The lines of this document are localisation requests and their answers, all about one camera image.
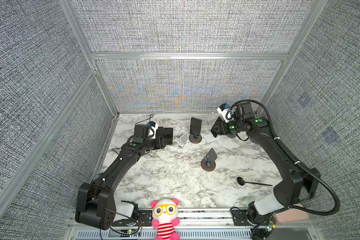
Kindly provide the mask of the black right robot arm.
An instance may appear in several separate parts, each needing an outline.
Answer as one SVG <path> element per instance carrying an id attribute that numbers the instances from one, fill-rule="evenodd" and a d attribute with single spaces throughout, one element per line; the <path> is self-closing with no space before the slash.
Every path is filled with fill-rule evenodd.
<path id="1" fill-rule="evenodd" d="M 299 161 L 282 143 L 276 134 L 268 111 L 259 117 L 252 109 L 253 100 L 242 100 L 233 106 L 222 104 L 217 108 L 220 114 L 211 133 L 216 136 L 236 137 L 245 132 L 248 139 L 260 145 L 275 164 L 282 178 L 266 197 L 251 202 L 247 218 L 251 224 L 259 224 L 266 216 L 277 211 L 285 211 L 290 206 L 309 200 L 315 196 L 320 173 L 317 169 L 304 170 Z"/>

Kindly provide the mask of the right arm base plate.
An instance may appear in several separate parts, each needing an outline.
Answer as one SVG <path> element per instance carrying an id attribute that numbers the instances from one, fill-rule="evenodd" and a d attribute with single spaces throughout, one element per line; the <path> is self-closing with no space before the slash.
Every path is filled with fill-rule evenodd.
<path id="1" fill-rule="evenodd" d="M 238 207 L 231 207 L 230 213 L 232 215 L 233 223 L 235 227 L 243 226 L 255 226 L 247 218 L 247 209 L 240 209 Z"/>

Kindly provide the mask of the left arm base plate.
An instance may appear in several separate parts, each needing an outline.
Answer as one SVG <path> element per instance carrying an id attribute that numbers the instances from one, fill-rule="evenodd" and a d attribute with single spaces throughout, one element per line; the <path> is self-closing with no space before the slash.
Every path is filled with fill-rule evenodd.
<path id="1" fill-rule="evenodd" d="M 151 227 L 153 221 L 153 211 L 152 210 L 139 210 L 138 214 L 133 214 L 132 218 L 136 220 L 139 224 L 143 224 L 143 227 Z M 112 227 L 137 227 L 135 221 L 122 219 L 114 221 Z"/>

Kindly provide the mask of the black smartphone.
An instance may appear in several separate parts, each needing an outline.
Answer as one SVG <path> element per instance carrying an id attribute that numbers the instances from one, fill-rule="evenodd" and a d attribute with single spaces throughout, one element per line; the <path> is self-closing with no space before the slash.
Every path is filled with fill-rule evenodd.
<path id="1" fill-rule="evenodd" d="M 166 145 L 172 145 L 173 144 L 173 128 L 164 128 L 163 131 L 163 138 L 165 140 Z"/>
<path id="2" fill-rule="evenodd" d="M 164 136 L 164 127 L 158 127 L 156 130 L 156 138 Z"/>
<path id="3" fill-rule="evenodd" d="M 218 117 L 212 126 L 210 132 L 216 138 L 217 136 L 225 135 L 225 120 L 222 117 Z"/>
<path id="4" fill-rule="evenodd" d="M 190 134 L 194 136 L 199 136 L 202 130 L 202 120 L 199 118 L 192 117 L 190 125 Z"/>

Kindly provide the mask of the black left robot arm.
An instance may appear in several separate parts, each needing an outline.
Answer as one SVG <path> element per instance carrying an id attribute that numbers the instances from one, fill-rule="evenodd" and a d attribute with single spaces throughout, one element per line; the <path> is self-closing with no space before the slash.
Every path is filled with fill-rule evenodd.
<path id="1" fill-rule="evenodd" d="M 114 198 L 117 186 L 143 155 L 172 145 L 173 132 L 173 128 L 159 127 L 154 122 L 136 124 L 134 134 L 121 146 L 114 162 L 96 179 L 79 187 L 75 221 L 107 230 L 118 217 L 127 219 L 127 215 L 117 211 Z"/>

